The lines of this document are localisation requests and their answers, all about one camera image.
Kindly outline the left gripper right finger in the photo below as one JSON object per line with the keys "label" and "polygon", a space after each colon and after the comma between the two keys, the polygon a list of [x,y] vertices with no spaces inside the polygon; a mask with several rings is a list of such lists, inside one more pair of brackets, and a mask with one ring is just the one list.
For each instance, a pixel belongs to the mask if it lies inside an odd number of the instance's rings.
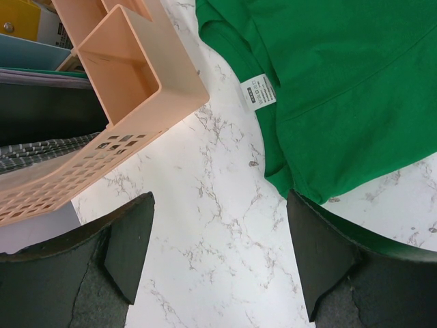
{"label": "left gripper right finger", "polygon": [[309,322],[436,326],[436,252],[372,232],[295,191],[287,216]]}

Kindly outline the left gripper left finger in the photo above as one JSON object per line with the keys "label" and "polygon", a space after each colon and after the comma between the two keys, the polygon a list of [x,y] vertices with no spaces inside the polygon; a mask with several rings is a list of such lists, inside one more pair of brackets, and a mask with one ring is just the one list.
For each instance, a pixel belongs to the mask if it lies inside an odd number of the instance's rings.
{"label": "left gripper left finger", "polygon": [[124,327],[150,241],[154,196],[1,254],[2,327]]}

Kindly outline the green t shirt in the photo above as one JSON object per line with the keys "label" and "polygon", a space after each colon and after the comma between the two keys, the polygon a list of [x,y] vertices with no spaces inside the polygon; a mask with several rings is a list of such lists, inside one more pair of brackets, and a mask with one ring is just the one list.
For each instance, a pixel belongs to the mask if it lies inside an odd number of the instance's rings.
{"label": "green t shirt", "polygon": [[266,180],[317,204],[436,152],[435,1],[197,1]]}

